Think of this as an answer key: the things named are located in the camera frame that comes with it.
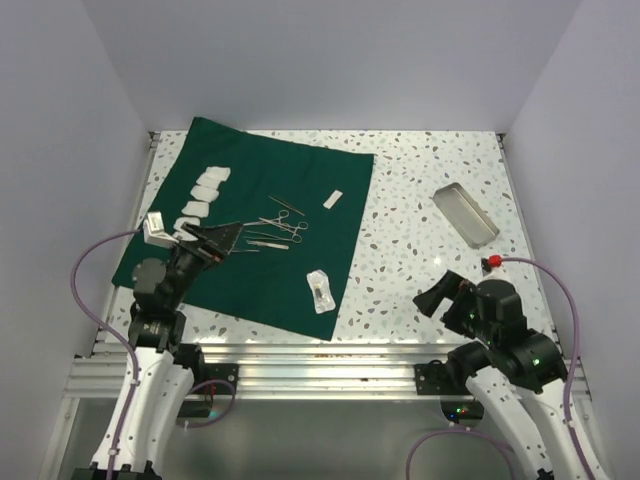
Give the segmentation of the thin steel tweezers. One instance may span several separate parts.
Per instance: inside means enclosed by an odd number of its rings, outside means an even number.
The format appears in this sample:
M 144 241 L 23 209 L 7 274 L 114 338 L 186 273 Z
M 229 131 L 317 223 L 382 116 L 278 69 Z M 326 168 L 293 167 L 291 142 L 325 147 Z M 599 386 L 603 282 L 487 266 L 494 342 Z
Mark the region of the thin steel tweezers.
M 281 239 L 281 237 L 279 237 L 278 235 L 273 235 L 273 234 L 268 234 L 268 233 L 264 233 L 264 232 L 259 232 L 259 231 L 251 231 L 251 230 L 244 230 L 243 233 L 245 234 L 249 234 L 249 235 L 254 235 L 257 237 L 264 237 L 264 238 L 269 238 L 269 239 Z

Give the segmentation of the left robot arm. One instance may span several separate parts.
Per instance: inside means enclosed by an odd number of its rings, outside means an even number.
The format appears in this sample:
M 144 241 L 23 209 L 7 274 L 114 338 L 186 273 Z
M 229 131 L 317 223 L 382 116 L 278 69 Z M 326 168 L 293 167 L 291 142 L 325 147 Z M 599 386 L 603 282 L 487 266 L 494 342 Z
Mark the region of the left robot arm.
M 138 228 L 145 243 L 169 252 L 162 261 L 147 258 L 133 273 L 131 322 L 122 335 L 105 321 L 91 320 L 122 344 L 127 363 L 114 411 L 103 439 L 86 468 L 75 479 L 158 479 L 172 429 L 207 427 L 222 414 L 200 423 L 185 399 L 202 393 L 234 397 L 238 375 L 229 365 L 208 367 L 202 348 L 183 342 L 186 317 L 179 306 L 198 276 L 219 266 L 233 251 L 242 231 L 239 223 L 183 226 L 187 239 L 167 234 L 158 212 Z

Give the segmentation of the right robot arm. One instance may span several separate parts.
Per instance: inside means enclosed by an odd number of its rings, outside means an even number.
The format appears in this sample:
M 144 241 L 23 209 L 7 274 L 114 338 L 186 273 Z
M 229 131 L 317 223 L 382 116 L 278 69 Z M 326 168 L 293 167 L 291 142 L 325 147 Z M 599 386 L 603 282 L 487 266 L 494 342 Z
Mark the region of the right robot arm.
M 447 271 L 413 302 L 468 338 L 444 363 L 451 389 L 469 392 L 495 422 L 528 479 L 605 479 L 571 392 L 573 368 L 556 343 L 529 327 L 509 277 L 493 269 L 477 283 Z

